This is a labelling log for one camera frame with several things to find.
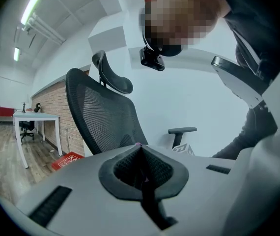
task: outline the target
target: white desk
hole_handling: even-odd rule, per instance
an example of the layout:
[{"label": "white desk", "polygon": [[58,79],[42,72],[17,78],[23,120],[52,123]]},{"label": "white desk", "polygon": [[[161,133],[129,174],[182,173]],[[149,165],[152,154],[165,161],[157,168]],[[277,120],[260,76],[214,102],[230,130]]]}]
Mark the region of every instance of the white desk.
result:
[{"label": "white desk", "polygon": [[43,141],[45,141],[44,121],[45,120],[54,120],[55,121],[55,132],[56,132],[56,142],[57,142],[58,154],[60,156],[62,156],[60,136],[59,136],[59,116],[45,114],[45,113],[35,113],[35,112],[26,112],[26,113],[15,112],[13,114],[13,121],[15,124],[17,144],[18,144],[20,156],[23,161],[23,165],[26,168],[28,168],[28,164],[27,164],[26,158],[24,157],[23,150],[22,150],[19,122],[20,121],[32,121],[32,120],[35,121],[35,123],[37,123],[38,121],[42,121]]}]

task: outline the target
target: armrest pad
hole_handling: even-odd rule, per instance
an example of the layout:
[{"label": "armrest pad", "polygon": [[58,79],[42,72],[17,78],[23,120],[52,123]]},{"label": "armrest pad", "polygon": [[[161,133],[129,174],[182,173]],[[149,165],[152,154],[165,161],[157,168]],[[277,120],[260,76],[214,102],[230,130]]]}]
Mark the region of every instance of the armrest pad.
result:
[{"label": "armrest pad", "polygon": [[195,127],[187,127],[187,128],[171,128],[168,130],[169,134],[180,134],[180,133],[187,133],[197,131]]}]

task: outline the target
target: red box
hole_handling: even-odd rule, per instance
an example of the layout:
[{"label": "red box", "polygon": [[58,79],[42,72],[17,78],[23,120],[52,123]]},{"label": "red box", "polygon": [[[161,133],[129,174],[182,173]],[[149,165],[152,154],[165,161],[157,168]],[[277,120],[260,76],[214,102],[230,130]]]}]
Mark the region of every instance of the red box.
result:
[{"label": "red box", "polygon": [[0,116],[2,117],[12,117],[14,114],[13,108],[3,108],[0,107]]},{"label": "red box", "polygon": [[77,161],[79,159],[84,158],[84,156],[78,155],[74,152],[70,152],[68,154],[66,154],[65,156],[63,156],[62,158],[60,158],[59,160],[57,160],[56,162],[52,163],[52,168],[54,170],[59,170],[62,167],[67,166],[68,164]]}]

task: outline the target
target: person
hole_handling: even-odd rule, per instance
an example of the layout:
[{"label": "person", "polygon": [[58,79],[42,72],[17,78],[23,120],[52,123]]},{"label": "person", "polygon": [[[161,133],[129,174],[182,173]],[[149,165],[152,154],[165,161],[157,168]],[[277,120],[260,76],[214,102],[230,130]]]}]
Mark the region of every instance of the person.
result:
[{"label": "person", "polygon": [[[280,72],[280,0],[146,0],[144,11],[141,24],[151,43],[194,44],[223,18],[236,38],[240,66],[268,85]],[[213,157],[236,160],[241,150],[276,130],[263,101],[249,109],[239,136]]]}]

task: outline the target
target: wooden floor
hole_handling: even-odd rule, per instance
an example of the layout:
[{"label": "wooden floor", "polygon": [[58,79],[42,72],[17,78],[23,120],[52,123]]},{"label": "wooden floor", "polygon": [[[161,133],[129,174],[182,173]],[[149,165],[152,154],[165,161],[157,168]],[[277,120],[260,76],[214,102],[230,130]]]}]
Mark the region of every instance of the wooden floor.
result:
[{"label": "wooden floor", "polygon": [[0,124],[0,196],[16,204],[30,187],[54,172],[51,163],[58,160],[58,152],[38,134],[23,139],[23,152],[28,163],[24,168],[21,161],[14,126]]}]

